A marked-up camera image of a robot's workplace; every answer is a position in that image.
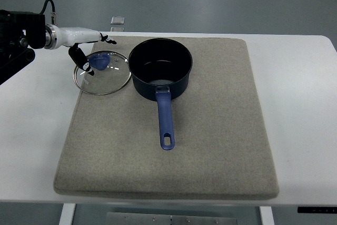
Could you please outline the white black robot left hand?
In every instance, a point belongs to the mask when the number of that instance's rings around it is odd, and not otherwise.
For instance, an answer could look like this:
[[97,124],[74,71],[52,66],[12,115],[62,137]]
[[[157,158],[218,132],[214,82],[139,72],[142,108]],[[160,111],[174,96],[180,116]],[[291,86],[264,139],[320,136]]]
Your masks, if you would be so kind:
[[82,27],[57,27],[47,24],[45,49],[54,50],[61,46],[68,47],[68,54],[76,66],[93,76],[94,71],[86,58],[86,55],[78,47],[83,43],[107,42],[117,44],[117,42],[105,33]]

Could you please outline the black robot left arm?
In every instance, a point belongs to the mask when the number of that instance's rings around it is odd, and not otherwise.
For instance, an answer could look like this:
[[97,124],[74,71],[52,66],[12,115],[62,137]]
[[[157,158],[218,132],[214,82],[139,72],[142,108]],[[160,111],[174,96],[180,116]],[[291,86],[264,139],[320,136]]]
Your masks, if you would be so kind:
[[1,10],[1,84],[32,63],[45,43],[43,14]]

